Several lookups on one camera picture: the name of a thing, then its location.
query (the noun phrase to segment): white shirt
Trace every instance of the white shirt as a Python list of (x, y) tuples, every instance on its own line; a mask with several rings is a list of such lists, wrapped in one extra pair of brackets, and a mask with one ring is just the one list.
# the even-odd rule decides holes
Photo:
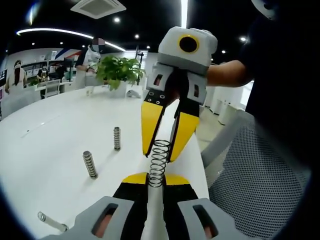
[[(86, 51), (83, 51), (80, 54), (76, 62), (76, 66), (80, 66), (80, 65), (90, 66), (94, 70), (97, 70), (98, 69), (97, 64), (99, 63), (100, 58), (101, 58), (100, 53), (97, 51), (92, 51), (90, 46), (88, 46)], [(97, 81), (95, 78), (96, 78), (95, 73), (86, 72), (86, 71), (77, 69), (75, 74), (76, 89), (82, 89), (85, 86), (94, 86), (94, 83), (92, 82)]]
[(11, 73), (8, 78), (10, 95), (19, 94), (24, 90), (24, 78), (26, 75), (26, 71), (23, 68), (21, 68), (21, 65), (16, 65), (14, 69), (17, 68), (20, 68), (19, 83), (15, 85), (15, 71), (13, 71), (13, 73)]

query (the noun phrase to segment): white cabinet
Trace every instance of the white cabinet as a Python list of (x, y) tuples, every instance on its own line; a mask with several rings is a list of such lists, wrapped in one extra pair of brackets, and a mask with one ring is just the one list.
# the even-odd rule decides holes
[(70, 83), (67, 83), (64, 85), (64, 92), (70, 92), (70, 91), (73, 91), (75, 90), (75, 85), (73, 82), (70, 82)]

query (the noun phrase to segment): potted plant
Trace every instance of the potted plant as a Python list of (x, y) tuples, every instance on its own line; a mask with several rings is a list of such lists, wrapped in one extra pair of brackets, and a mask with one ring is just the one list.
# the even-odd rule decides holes
[(39, 80), (37, 78), (33, 78), (31, 82), (29, 83), (29, 88), (36, 89), (38, 86)]
[(116, 90), (121, 95), (124, 92), (123, 97), (126, 94), (126, 83), (134, 85), (145, 73), (137, 59), (113, 55), (106, 56), (97, 66), (96, 78), (107, 83), (110, 91)]
[(39, 80), (37, 78), (32, 79), (32, 81), (29, 83), (29, 86), (34, 86), (34, 85), (38, 85)]

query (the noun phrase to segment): white desk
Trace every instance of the white desk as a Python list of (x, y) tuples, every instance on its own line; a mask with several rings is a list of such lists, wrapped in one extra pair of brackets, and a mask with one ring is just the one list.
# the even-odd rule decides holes
[[(67, 85), (67, 84), (73, 84), (73, 82), (72, 81), (65, 81), (65, 82), (60, 82), (60, 87), (61, 86), (64, 86), (64, 85)], [(46, 86), (39, 86), (39, 87), (37, 87), (35, 90), (36, 91), (41, 91), (41, 90), (45, 90), (46, 89)]]
[[(22, 225), (36, 238), (59, 233), (38, 220), (39, 211), (72, 227), (77, 214), (103, 196), (113, 196), (124, 178), (149, 171), (150, 158), (142, 154), (142, 98), (111, 99), (107, 94), (100, 86), (90, 97), (85, 89), (59, 94), (0, 122), (3, 191)], [(170, 138), (177, 106), (178, 101), (166, 110), (157, 139)], [(114, 127), (121, 129), (119, 152), (114, 151)], [(86, 150), (93, 155), (96, 180), (89, 178), (85, 167)], [(166, 173), (184, 176), (199, 198), (209, 198), (195, 135)]]

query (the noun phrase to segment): hand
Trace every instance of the hand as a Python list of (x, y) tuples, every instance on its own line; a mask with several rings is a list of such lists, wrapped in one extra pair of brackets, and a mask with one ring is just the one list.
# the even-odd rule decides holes
[(88, 71), (87, 71), (88, 73), (96, 73), (96, 71), (93, 69), (93, 68), (91, 68), (91, 67), (89, 67), (89, 69), (88, 69)]

